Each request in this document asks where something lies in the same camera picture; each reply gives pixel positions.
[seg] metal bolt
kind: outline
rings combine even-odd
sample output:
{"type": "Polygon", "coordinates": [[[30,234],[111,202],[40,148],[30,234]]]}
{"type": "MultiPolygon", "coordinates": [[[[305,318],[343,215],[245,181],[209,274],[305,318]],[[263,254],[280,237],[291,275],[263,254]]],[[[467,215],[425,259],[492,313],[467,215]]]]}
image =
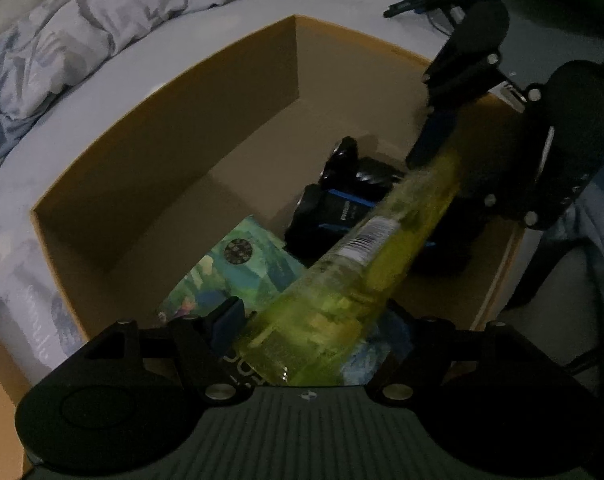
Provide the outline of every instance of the metal bolt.
{"type": "Polygon", "coordinates": [[[533,227],[535,224],[538,223],[538,213],[536,213],[535,211],[529,211],[528,213],[526,213],[524,215],[524,223],[529,227],[533,227]]]}
{"type": "Polygon", "coordinates": [[[228,400],[235,395],[235,388],[230,384],[211,384],[206,390],[207,397],[213,400],[228,400]]]}
{"type": "Polygon", "coordinates": [[[389,384],[384,387],[382,393],[390,400],[406,400],[413,397],[413,388],[406,384],[389,384]]]}
{"type": "Polygon", "coordinates": [[[493,193],[490,193],[484,197],[484,205],[486,207],[493,207],[496,202],[498,202],[498,200],[497,198],[495,198],[495,195],[493,193]]]}
{"type": "Polygon", "coordinates": [[[539,88],[531,88],[528,91],[528,100],[529,101],[540,101],[540,99],[542,98],[542,92],[540,91],[539,88]]]}

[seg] barcode label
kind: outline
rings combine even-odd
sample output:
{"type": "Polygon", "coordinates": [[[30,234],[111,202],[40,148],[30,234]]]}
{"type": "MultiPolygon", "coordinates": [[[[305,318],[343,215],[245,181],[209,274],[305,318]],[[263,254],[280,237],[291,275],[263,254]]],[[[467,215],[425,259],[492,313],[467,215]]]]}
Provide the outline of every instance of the barcode label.
{"type": "Polygon", "coordinates": [[[365,223],[337,254],[366,266],[399,226],[399,222],[395,220],[375,216],[365,223]]]}

